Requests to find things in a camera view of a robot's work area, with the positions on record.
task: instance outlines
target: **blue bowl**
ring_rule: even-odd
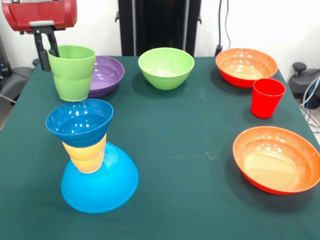
[[[86,99],[59,106],[46,118],[45,126],[67,145],[84,148],[105,136],[113,114],[108,102]]]
[[[107,143],[102,166],[96,172],[82,173],[69,161],[62,176],[61,193],[75,210],[101,214],[129,201],[138,183],[139,172],[132,159],[119,147]]]

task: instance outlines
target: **green tablecloth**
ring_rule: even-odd
[[[73,210],[60,192],[68,155],[45,126],[64,102],[51,72],[36,68],[0,133],[1,240],[317,240],[320,188],[279,196],[248,183],[232,145],[247,128],[293,130],[319,145],[287,89],[275,115],[250,112],[251,89],[222,79],[212,57],[195,58],[187,81],[152,87],[136,57],[117,57],[125,75],[104,97],[114,107],[108,141],[127,152],[139,186],[104,214]],[[280,73],[277,79],[283,81]]]

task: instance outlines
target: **green cup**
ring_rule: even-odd
[[[96,53],[84,46],[62,45],[60,57],[48,52],[56,90],[62,100],[79,102],[88,97]]]

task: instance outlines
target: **orange bowl red exterior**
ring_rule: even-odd
[[[257,188],[277,195],[307,191],[320,181],[320,154],[300,135],[274,126],[240,133],[233,143],[235,163]]]
[[[241,88],[252,88],[255,80],[271,78],[278,71],[272,57],[249,48],[222,51],[215,58],[215,63],[225,80]]]

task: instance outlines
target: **yellow cup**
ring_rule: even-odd
[[[88,147],[73,147],[62,142],[65,150],[69,154],[74,166],[84,174],[91,174],[97,171],[105,157],[105,146],[107,134],[100,142]]]

